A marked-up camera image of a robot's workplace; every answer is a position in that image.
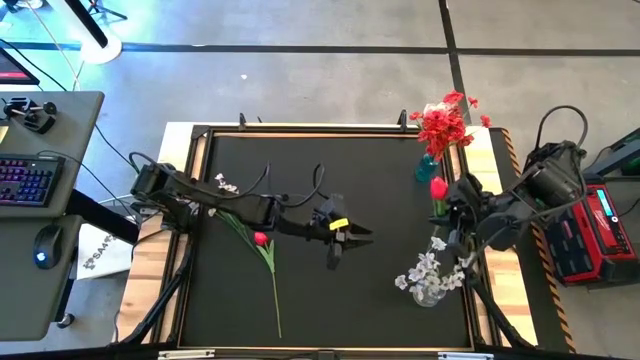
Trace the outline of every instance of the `wooden platform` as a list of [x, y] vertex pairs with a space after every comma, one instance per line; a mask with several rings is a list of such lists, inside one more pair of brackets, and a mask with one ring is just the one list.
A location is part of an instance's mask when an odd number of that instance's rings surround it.
[[[168, 123], [158, 157], [159, 162], [169, 162], [178, 170], [184, 170], [187, 159], [191, 130], [193, 125], [205, 123]], [[498, 168], [493, 156], [493, 147], [489, 131], [480, 129], [474, 134], [476, 140], [465, 149], [469, 170], [482, 182], [485, 190], [494, 193], [502, 191]], [[192, 174], [197, 177], [200, 174], [201, 153], [204, 151], [204, 141], [198, 144], [197, 159]], [[459, 166], [454, 164], [454, 171], [459, 173]], [[140, 233], [141, 237], [159, 229], [160, 219], [153, 219], [144, 224]], [[120, 339], [130, 334], [136, 325], [149, 311], [160, 291], [164, 264], [169, 248], [169, 232], [158, 234], [136, 247], [127, 287], [118, 316], [118, 328]], [[176, 266], [184, 253], [185, 239], [179, 243], [179, 252], [176, 257]], [[530, 343], [537, 344], [529, 304], [520, 274], [518, 257], [513, 251], [496, 252], [487, 249], [486, 259], [489, 268], [491, 287], [496, 302], [516, 327], [520, 334]], [[175, 308], [175, 295], [166, 309], [163, 331], [160, 341], [166, 340]], [[481, 321], [482, 335], [487, 343], [490, 343], [489, 323], [486, 310], [476, 298], [478, 314]]]

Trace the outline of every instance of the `yellow label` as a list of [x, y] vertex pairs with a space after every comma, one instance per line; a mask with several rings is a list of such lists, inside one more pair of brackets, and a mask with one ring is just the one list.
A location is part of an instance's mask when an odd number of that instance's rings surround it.
[[340, 229], [341, 227], [345, 227], [347, 225], [349, 225], [349, 220], [347, 220], [347, 218], [342, 218], [329, 224], [329, 230]]

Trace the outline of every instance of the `desk leg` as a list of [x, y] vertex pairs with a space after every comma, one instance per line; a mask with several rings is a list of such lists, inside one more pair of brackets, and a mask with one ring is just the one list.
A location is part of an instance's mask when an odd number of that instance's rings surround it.
[[89, 224], [96, 226], [129, 244], [138, 241], [138, 226], [106, 207], [93, 201], [80, 191], [73, 190], [67, 214], [80, 215]]
[[60, 329], [66, 328], [75, 320], [75, 316], [66, 312], [73, 282], [74, 279], [67, 279], [64, 289], [62, 289], [62, 297], [60, 298], [60, 305], [58, 305], [58, 310], [56, 311], [56, 317], [53, 319], [53, 322], [58, 323], [57, 325]]

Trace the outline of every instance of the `green leaf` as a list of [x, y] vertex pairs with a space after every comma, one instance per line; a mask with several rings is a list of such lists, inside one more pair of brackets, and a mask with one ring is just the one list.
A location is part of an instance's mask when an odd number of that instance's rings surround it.
[[271, 272], [276, 272], [276, 242], [271, 239], [269, 244], [269, 256], [271, 256], [271, 266], [273, 267]]
[[235, 216], [231, 214], [222, 211], [216, 211], [216, 215], [219, 216], [220, 219], [227, 225], [229, 225], [236, 233], [238, 233], [238, 236], [240, 236], [242, 241], [244, 241], [244, 243], [247, 244], [247, 246], [249, 246], [256, 255], [260, 256], [260, 254], [256, 250], [256, 247], [251, 242], [251, 239], [249, 239], [249, 234], [247, 233], [247, 227], [245, 225], [240, 223], [235, 218]]
[[260, 255], [262, 255], [262, 257], [264, 258], [264, 261], [267, 263], [267, 266], [269, 267], [269, 270], [271, 270], [271, 273], [275, 273], [275, 264], [273, 263], [273, 259], [271, 258], [267, 250], [265, 250], [262, 246], [258, 246], [258, 251], [260, 251]]

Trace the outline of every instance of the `blue vase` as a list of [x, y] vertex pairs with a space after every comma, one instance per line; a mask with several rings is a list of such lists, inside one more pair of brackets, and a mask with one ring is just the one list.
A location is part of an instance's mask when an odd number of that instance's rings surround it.
[[438, 168], [438, 162], [429, 154], [424, 154], [418, 167], [416, 167], [416, 180], [419, 182], [427, 182], [435, 175]]

